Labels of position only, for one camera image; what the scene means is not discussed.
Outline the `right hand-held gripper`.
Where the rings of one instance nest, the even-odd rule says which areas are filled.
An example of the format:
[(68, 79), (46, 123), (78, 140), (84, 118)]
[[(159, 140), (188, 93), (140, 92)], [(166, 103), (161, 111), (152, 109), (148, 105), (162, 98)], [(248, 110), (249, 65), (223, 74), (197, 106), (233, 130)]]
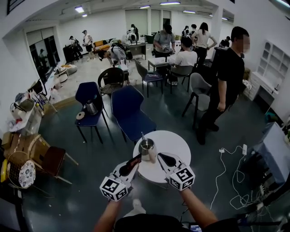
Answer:
[(158, 162), (165, 172), (165, 179), (179, 191), (190, 188), (195, 181), (195, 174), (177, 155), (157, 154)]

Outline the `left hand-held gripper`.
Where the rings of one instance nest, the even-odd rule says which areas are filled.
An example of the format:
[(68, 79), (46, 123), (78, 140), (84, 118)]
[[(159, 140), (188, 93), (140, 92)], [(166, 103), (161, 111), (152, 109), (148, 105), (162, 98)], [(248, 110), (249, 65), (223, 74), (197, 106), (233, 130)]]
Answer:
[(129, 194), (132, 188), (131, 182), (139, 168), (138, 161), (126, 161), (115, 167), (108, 177), (105, 177), (100, 185), (100, 191), (104, 197), (118, 202)]

